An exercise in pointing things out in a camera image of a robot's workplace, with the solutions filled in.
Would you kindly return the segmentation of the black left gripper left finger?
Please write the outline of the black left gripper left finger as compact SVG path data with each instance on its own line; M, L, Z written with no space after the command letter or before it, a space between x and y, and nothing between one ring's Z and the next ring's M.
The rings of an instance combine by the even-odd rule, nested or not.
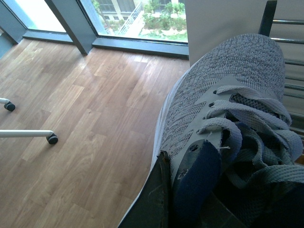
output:
M169 157L167 152L160 152L141 193L118 227L167 228L170 200Z

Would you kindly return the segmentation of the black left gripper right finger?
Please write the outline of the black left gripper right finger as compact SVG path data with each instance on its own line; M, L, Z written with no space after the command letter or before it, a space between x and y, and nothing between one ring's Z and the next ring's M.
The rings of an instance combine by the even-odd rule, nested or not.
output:
M212 192L204 201L198 220L199 228L246 228Z

